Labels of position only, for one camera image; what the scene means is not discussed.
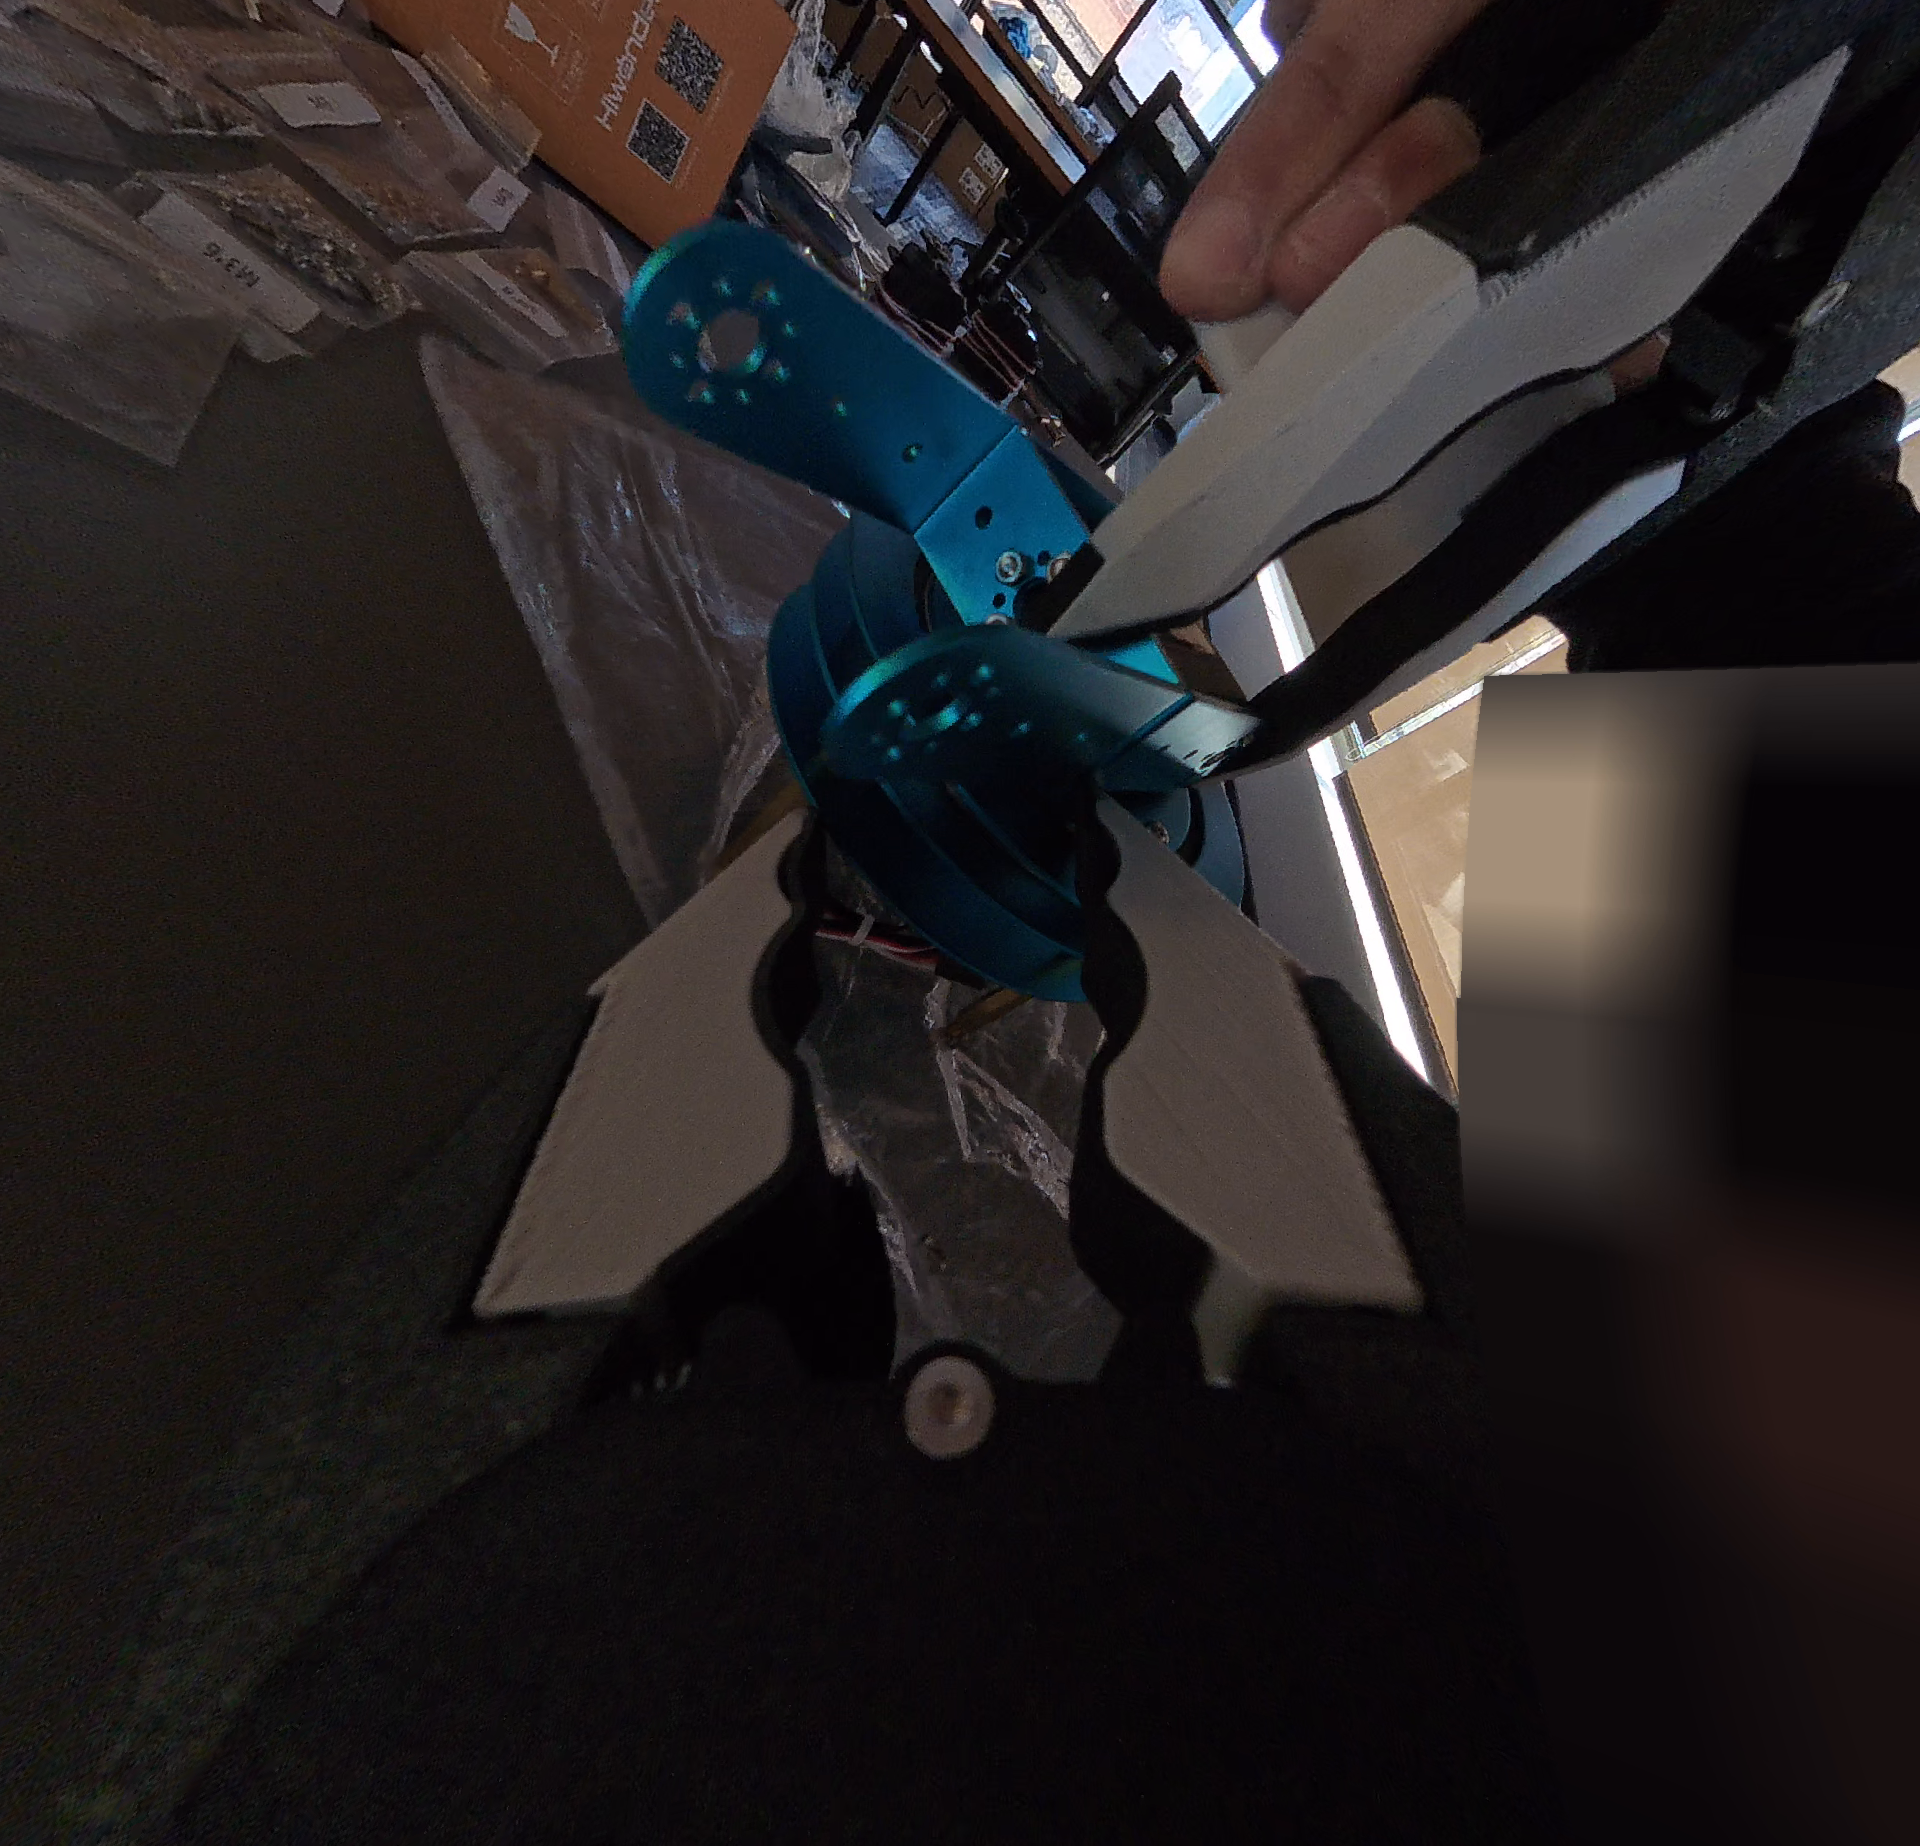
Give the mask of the blue toy robot arm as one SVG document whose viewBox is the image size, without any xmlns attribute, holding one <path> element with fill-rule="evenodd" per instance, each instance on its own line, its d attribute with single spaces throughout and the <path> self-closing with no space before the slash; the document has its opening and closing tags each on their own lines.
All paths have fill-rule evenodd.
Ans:
<svg viewBox="0 0 1920 1846">
<path fill-rule="evenodd" d="M 660 419 L 851 514 L 766 647 L 830 839 L 960 970 L 1080 1002 L 1084 797 L 1160 811 L 1181 848 L 1190 792 L 1255 732 L 1151 640 L 1033 626 L 1109 490 L 771 230 L 679 233 L 635 274 L 621 343 Z"/>
</svg>

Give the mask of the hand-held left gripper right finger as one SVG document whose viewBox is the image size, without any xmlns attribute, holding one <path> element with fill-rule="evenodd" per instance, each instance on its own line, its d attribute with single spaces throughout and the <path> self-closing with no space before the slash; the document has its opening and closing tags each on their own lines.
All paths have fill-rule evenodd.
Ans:
<svg viewBox="0 0 1920 1846">
<path fill-rule="evenodd" d="M 1086 1274 L 1213 1385 L 1271 1311 L 1418 1313 L 1289 958 L 1118 804 L 1079 853 L 1102 1027 L 1068 1175 Z"/>
</svg>

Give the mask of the person's right hand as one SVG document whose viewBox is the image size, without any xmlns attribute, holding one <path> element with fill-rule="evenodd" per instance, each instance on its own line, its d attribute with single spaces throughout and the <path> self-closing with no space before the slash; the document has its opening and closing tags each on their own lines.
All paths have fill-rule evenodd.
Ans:
<svg viewBox="0 0 1920 1846">
<path fill-rule="evenodd" d="M 1183 210 L 1163 295 L 1192 322 L 1303 313 L 1669 2 L 1264 0 L 1278 64 Z"/>
</svg>

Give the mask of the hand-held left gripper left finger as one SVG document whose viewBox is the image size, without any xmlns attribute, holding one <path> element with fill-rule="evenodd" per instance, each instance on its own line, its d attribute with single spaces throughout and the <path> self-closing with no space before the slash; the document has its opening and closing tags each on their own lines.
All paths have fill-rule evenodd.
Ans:
<svg viewBox="0 0 1920 1846">
<path fill-rule="evenodd" d="M 626 1304 L 793 1175 L 819 871 L 770 829 L 598 982 L 473 1318 Z"/>
</svg>

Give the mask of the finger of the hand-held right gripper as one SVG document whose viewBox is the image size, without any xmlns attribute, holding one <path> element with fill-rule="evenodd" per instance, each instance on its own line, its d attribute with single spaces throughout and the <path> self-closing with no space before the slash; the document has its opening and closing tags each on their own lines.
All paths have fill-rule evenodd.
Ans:
<svg viewBox="0 0 1920 1846">
<path fill-rule="evenodd" d="M 1480 279 L 1421 226 L 1381 235 L 1098 527 L 1093 581 L 1049 633 L 1208 611 L 1487 408 L 1642 339 L 1785 186 L 1847 59 L 1813 64 L 1520 272 Z"/>
<path fill-rule="evenodd" d="M 1308 659 L 1278 677 L 1269 716 L 1239 721 L 1238 747 L 1206 746 L 1192 777 L 1282 760 L 1303 735 L 1439 666 L 1540 601 L 1605 544 L 1677 490 L 1679 458 L 1642 454 L 1651 424 L 1628 414 L 1614 440 L 1598 414 L 1575 428 L 1568 399 L 1598 384 L 1517 398 L 1458 428 L 1437 452 L 1416 447 L 1437 415 L 1416 399 L 1361 415 L 1351 399 L 1261 431 L 1276 405 L 1254 384 L 1213 408 L 1183 444 L 1188 528 L 1213 518 L 1280 541 L 1289 592 L 1308 624 Z"/>
</svg>

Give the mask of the orange cardboard box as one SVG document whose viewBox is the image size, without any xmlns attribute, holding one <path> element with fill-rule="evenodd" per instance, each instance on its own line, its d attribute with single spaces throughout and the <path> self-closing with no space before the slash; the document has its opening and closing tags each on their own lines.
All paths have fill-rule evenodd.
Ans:
<svg viewBox="0 0 1920 1846">
<path fill-rule="evenodd" d="M 471 57 L 542 161 L 649 248 L 722 202 L 794 37 L 775 0 L 356 2 L 416 57 Z"/>
</svg>

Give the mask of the black office chair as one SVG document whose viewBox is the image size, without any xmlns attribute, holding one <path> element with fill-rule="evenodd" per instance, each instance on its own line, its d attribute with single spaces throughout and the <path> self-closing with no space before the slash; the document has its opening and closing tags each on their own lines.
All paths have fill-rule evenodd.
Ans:
<svg viewBox="0 0 1920 1846">
<path fill-rule="evenodd" d="M 1024 295 L 1040 339 L 1038 391 L 1098 465 L 1112 463 L 1197 361 L 1192 329 L 1156 281 L 1211 157 L 1185 117 L 1178 76 L 1163 76 L 1068 196 L 973 279 L 980 295 L 1004 286 Z"/>
</svg>

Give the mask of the clear plastic bag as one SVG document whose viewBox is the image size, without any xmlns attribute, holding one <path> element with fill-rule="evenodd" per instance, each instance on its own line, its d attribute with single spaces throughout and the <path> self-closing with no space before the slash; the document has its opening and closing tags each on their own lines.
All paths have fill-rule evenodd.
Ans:
<svg viewBox="0 0 1920 1846">
<path fill-rule="evenodd" d="M 780 793 L 766 633 L 842 521 L 662 428 L 614 364 L 570 387 L 429 334 L 422 375 L 653 926 Z M 1093 1009 L 1022 1004 L 948 1042 L 969 988 L 876 947 L 826 940 L 814 958 L 798 1055 L 830 1166 L 870 1189 L 900 1345 L 951 1337 L 1022 1378 L 1093 1380 L 1116 1313 L 1066 1221 Z"/>
</svg>

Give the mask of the pile of small screw bags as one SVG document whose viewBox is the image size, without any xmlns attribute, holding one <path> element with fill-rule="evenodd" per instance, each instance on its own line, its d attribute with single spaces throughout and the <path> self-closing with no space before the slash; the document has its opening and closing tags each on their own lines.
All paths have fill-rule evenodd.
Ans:
<svg viewBox="0 0 1920 1846">
<path fill-rule="evenodd" d="M 169 467 L 238 352 L 422 313 L 510 369 L 605 357 L 623 263 L 529 134 L 356 0 L 1 0 L 3 392 Z"/>
</svg>

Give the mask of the long wooden table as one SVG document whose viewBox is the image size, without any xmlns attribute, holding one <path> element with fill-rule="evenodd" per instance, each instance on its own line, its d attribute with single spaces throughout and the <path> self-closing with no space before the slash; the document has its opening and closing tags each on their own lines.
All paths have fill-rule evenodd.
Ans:
<svg viewBox="0 0 1920 1846">
<path fill-rule="evenodd" d="M 1098 159 L 1068 112 L 1054 103 L 1038 76 L 997 36 L 978 32 L 951 0 L 886 0 L 914 39 L 943 64 L 943 92 L 971 124 L 1001 166 L 1068 193 Z"/>
</svg>

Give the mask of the grey desk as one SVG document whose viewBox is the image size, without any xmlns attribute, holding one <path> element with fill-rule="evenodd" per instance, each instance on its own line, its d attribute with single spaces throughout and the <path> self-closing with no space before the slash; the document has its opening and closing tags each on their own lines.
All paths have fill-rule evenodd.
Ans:
<svg viewBox="0 0 1920 1846">
<path fill-rule="evenodd" d="M 3 1618 L 105 1617 L 293 1353 L 443 1353 L 642 924 L 413 320 L 153 467 L 3 398 Z"/>
</svg>

